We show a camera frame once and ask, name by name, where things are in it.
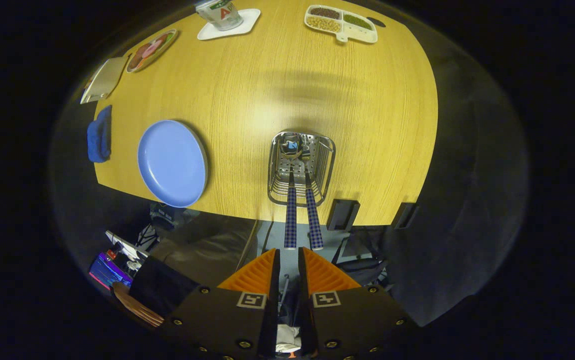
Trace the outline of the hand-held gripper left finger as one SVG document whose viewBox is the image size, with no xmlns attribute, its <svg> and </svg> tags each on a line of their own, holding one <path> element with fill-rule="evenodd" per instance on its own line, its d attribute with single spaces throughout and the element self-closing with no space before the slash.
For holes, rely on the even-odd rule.
<svg viewBox="0 0 575 360">
<path fill-rule="evenodd" d="M 275 356 L 280 251 L 271 249 L 217 286 L 197 285 L 160 326 L 182 358 L 271 360 Z"/>
</svg>

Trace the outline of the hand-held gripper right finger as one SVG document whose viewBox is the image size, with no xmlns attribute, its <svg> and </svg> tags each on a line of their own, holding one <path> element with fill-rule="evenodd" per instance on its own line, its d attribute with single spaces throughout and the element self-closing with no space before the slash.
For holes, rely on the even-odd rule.
<svg viewBox="0 0 575 360">
<path fill-rule="evenodd" d="M 380 285 L 359 285 L 309 248 L 298 250 L 302 349 L 313 360 L 383 360 L 418 325 Z"/>
</svg>

